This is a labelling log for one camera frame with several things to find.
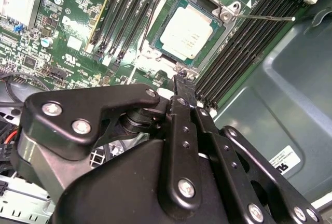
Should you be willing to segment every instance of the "sticker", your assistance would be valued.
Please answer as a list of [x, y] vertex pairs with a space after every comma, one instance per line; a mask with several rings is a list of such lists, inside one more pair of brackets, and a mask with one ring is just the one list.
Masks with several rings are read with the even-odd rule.
[[298, 155], [296, 155], [291, 146], [288, 145], [269, 162], [283, 175], [296, 164], [301, 162], [301, 159], [298, 157]]
[[79, 51], [82, 46], [82, 41], [78, 40], [77, 38], [75, 38], [73, 36], [70, 36], [68, 39], [68, 42], [67, 42], [67, 46]]

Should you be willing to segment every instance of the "barcode label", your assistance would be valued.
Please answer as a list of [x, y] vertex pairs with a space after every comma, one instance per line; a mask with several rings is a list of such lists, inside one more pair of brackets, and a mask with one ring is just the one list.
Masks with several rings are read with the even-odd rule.
[[296, 164], [301, 162], [301, 159], [297, 156], [291, 146], [288, 145], [269, 162], [283, 175]]

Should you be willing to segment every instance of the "red wire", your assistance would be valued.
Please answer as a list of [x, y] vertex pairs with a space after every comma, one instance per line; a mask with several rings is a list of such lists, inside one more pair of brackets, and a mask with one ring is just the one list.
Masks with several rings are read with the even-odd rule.
[[15, 130], [9, 134], [9, 136], [5, 140], [5, 145], [8, 145], [10, 143], [11, 139], [16, 135], [16, 133], [17, 133], [17, 130]]

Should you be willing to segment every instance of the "motherboard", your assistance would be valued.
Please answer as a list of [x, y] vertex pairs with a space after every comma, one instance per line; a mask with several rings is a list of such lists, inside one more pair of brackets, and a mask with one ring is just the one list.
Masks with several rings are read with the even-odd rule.
[[0, 72], [50, 90], [181, 74], [218, 108], [317, 1], [0, 0]]

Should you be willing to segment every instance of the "screw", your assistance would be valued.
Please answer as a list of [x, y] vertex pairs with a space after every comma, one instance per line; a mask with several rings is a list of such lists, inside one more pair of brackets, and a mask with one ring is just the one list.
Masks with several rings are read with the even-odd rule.
[[85, 120], [74, 121], [72, 128], [78, 134], [87, 134], [91, 131], [91, 125]]
[[303, 211], [299, 207], [294, 207], [294, 212], [300, 220], [302, 220], [302, 221], [307, 220], [305, 214], [303, 213]]
[[318, 222], [318, 217], [317, 215], [311, 210], [307, 208], [307, 213], [308, 215], [316, 222]]
[[233, 130], [233, 129], [228, 129], [230, 135], [232, 135], [233, 137], [237, 136], [237, 133]]
[[62, 108], [55, 103], [46, 103], [42, 107], [43, 113], [48, 116], [58, 116], [62, 113]]
[[249, 212], [251, 216], [254, 218], [257, 222], [263, 222], [264, 216], [259, 207], [257, 207], [255, 204], [249, 204], [248, 206]]
[[200, 109], [199, 111], [200, 111], [201, 114], [204, 115], [204, 116], [207, 116], [207, 115], [208, 115], [208, 113], [207, 113], [204, 109]]
[[181, 105], [186, 105], [186, 101], [183, 98], [178, 98], [177, 101], [181, 104]]
[[192, 198], [195, 195], [195, 189], [191, 182], [186, 179], [181, 179], [178, 181], [178, 189], [180, 193], [187, 198]]
[[146, 93], [147, 93], [148, 95], [150, 95], [151, 97], [156, 97], [156, 94], [155, 94], [155, 92], [154, 92], [152, 89], [148, 89], [148, 90], [146, 90]]

